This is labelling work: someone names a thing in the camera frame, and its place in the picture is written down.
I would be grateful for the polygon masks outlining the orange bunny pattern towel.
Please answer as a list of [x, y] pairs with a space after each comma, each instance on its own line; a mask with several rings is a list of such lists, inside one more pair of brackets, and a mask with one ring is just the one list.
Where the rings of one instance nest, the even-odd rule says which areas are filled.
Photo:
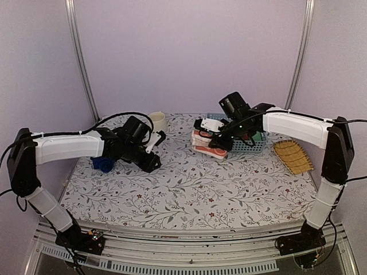
[[225, 159], [228, 152], [219, 148], [210, 148], [209, 143], [211, 141], [211, 136], [207, 133], [202, 133], [200, 135], [199, 130], [192, 130], [192, 148], [196, 152], [217, 158]]

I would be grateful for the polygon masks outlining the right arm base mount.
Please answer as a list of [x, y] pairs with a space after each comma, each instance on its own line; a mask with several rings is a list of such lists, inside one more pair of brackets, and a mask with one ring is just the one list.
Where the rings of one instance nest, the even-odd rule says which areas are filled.
[[275, 240], [275, 248], [281, 256], [300, 253], [326, 245], [322, 229], [315, 229], [304, 223], [300, 233], [283, 235]]

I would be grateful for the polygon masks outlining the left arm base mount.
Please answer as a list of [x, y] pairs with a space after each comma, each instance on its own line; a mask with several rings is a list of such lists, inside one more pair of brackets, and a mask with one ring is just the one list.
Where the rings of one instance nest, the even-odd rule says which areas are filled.
[[55, 240], [58, 246], [98, 256], [102, 255], [105, 242], [103, 232], [92, 229], [85, 233], [81, 231], [79, 226], [75, 225], [64, 232], [58, 231]]

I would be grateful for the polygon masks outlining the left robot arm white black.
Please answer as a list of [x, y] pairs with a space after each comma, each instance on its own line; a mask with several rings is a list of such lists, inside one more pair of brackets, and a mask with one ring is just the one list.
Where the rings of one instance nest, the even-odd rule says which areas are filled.
[[110, 130], [94, 127], [81, 132], [32, 133], [22, 128], [13, 144], [8, 147], [7, 170], [11, 190], [24, 198], [54, 228], [72, 248], [85, 244], [85, 236], [72, 215], [53, 195], [45, 190], [38, 177], [37, 166], [65, 159], [91, 157], [95, 166], [107, 170], [107, 162], [122, 160], [137, 165], [144, 172], [161, 166], [158, 155], [152, 152], [166, 138], [163, 131], [154, 131], [135, 116], [123, 126]]

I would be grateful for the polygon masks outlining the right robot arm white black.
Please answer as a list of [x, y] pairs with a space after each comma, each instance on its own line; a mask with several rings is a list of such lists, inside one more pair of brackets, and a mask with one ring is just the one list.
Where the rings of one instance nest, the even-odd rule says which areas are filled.
[[310, 143], [324, 150], [321, 183], [306, 224], [310, 226], [296, 238], [302, 250], [308, 250], [318, 242], [321, 229], [333, 207], [337, 205], [348, 179], [354, 158], [354, 148], [347, 121], [321, 119], [273, 104], [260, 103], [250, 107], [238, 92], [220, 100], [219, 105], [228, 120], [204, 119], [201, 127], [213, 134], [211, 148], [230, 151], [233, 141], [244, 136], [252, 138], [257, 132], [286, 135]]

